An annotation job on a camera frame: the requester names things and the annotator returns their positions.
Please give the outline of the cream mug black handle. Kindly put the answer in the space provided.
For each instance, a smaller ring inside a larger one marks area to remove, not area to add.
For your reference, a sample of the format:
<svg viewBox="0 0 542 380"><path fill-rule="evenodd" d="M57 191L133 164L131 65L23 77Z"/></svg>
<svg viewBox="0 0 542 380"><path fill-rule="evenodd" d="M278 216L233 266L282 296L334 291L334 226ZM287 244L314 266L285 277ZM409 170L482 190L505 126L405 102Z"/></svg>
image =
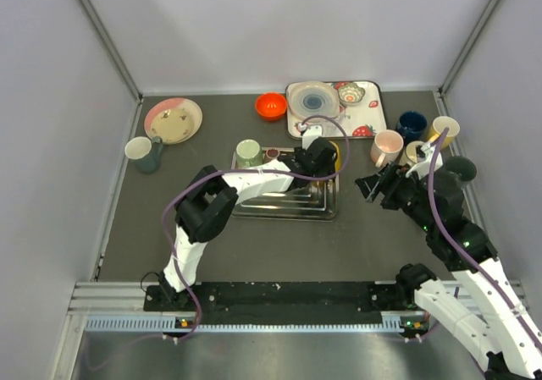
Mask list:
<svg viewBox="0 0 542 380"><path fill-rule="evenodd" d="M399 164L413 167L416 164L424 162L426 160L426 154L423 145L424 142L420 140L408 143L401 155Z"/></svg>

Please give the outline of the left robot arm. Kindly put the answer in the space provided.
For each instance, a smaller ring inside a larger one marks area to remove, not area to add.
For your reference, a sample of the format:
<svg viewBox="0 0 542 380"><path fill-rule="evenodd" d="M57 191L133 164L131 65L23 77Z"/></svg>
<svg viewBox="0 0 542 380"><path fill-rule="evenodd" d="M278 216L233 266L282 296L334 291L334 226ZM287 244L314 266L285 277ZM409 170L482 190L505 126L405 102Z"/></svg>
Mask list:
<svg viewBox="0 0 542 380"><path fill-rule="evenodd" d="M307 147L262 165L218 171L202 168L170 205L175 210L175 237L169 237L171 256L160 274L159 288L173 304L196 282L203 251L226 226L235 206L267 193L285 193L337 174L336 148L322 137Z"/></svg>

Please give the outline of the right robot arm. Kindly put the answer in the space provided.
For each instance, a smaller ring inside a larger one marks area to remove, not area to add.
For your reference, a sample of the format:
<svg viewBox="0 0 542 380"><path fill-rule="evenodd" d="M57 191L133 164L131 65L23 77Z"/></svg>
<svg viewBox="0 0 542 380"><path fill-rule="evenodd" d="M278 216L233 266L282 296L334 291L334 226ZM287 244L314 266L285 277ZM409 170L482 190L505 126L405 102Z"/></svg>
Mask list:
<svg viewBox="0 0 542 380"><path fill-rule="evenodd" d="M406 166L389 164L359 178L368 202L403 211L426 234L432 253L470 295L473 313L447 292L423 264L406 264L396 275L404 303L432 315L478 363L487 379L539 379L541 332L506 277L488 235L469 220L455 174L440 169L419 178Z"/></svg>

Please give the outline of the grey mug black handle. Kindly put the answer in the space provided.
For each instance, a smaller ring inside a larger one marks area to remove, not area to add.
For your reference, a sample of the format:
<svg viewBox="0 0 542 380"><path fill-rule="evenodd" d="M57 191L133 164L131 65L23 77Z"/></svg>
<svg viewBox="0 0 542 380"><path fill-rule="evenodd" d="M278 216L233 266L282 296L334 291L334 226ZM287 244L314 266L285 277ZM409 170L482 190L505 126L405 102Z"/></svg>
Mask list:
<svg viewBox="0 0 542 380"><path fill-rule="evenodd" d="M461 184L468 184L473 181L478 174L475 163L467 157L453 156L449 157L444 163L445 169L456 175L456 179Z"/></svg>

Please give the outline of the light green ceramic mug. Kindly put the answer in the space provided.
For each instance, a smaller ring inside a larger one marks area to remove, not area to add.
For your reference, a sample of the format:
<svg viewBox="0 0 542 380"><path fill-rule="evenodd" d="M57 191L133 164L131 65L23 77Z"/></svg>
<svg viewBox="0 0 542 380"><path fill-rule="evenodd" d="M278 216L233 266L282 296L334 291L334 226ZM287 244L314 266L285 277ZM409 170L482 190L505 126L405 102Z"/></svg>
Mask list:
<svg viewBox="0 0 542 380"><path fill-rule="evenodd" d="M235 159L238 168L260 166L263 164L262 148L256 140L242 140L235 148Z"/></svg>

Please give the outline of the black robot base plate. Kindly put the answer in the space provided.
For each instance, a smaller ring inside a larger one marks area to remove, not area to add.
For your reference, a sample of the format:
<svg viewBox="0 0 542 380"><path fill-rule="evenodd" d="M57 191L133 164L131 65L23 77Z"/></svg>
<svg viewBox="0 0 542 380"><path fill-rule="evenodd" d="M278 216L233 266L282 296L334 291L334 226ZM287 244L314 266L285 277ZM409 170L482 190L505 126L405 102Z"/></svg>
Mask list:
<svg viewBox="0 0 542 380"><path fill-rule="evenodd" d="M379 323L383 312L419 312L394 283L204 282L192 287L203 325Z"/></svg>

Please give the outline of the brown ceramic mug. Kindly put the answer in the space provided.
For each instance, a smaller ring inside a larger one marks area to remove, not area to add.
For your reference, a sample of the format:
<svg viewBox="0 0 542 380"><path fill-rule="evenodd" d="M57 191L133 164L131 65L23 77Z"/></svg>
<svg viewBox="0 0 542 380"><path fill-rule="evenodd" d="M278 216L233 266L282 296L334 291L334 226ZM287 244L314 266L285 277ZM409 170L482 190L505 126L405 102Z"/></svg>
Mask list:
<svg viewBox="0 0 542 380"><path fill-rule="evenodd" d="M280 156L280 150L277 148L268 148L264 153L264 162L268 163L276 160Z"/></svg>

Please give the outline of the bright yellow mug black handle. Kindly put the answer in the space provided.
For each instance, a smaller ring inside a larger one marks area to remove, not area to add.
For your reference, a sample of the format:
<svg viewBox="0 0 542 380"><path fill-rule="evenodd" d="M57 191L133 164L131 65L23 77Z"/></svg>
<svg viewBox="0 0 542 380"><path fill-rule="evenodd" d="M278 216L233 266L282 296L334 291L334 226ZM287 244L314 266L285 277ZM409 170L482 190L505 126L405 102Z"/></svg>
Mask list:
<svg viewBox="0 0 542 380"><path fill-rule="evenodd" d="M341 166L342 166L342 161L341 161L341 153L340 153L340 147L338 146L337 143L335 143L334 141L330 141L329 142L335 149L335 172L338 173L341 169Z"/></svg>

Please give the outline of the navy blue ceramic mug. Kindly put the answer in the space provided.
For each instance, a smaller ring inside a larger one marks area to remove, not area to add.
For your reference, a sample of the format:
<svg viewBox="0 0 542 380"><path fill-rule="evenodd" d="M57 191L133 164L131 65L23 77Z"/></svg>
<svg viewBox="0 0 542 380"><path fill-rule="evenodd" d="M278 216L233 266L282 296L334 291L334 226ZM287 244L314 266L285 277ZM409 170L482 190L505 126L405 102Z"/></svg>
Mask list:
<svg viewBox="0 0 542 380"><path fill-rule="evenodd" d="M419 112L404 112L398 119L395 131L403 138L407 145L419 140L428 126L427 119Z"/></svg>

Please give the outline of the pink ceramic mug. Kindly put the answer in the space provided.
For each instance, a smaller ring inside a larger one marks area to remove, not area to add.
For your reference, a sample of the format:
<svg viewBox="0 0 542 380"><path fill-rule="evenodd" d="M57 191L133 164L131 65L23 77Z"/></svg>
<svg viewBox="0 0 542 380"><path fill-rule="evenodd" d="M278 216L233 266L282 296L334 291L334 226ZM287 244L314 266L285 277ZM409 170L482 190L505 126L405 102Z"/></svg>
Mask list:
<svg viewBox="0 0 542 380"><path fill-rule="evenodd" d="M382 168L390 162L394 162L404 146L402 136L394 130L378 132L373 139L370 157L377 168Z"/></svg>

